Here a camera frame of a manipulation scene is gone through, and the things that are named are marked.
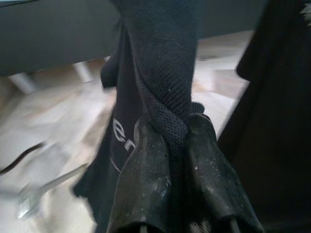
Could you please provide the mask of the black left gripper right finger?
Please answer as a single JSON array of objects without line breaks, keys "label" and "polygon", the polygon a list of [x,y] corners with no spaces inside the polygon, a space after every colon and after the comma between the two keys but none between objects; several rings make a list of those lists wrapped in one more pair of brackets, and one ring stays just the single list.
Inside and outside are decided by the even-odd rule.
[{"label": "black left gripper right finger", "polygon": [[187,231],[262,233],[234,168],[218,148],[209,117],[190,116],[187,135]]}]

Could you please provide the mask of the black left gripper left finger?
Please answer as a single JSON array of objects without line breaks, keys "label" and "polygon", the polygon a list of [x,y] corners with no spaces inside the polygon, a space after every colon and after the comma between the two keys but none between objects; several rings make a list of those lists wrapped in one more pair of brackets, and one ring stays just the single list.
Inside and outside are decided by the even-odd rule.
[{"label": "black left gripper left finger", "polygon": [[148,118],[134,130],[135,149],[119,175],[107,226],[109,233],[165,233],[171,191],[169,153]]}]

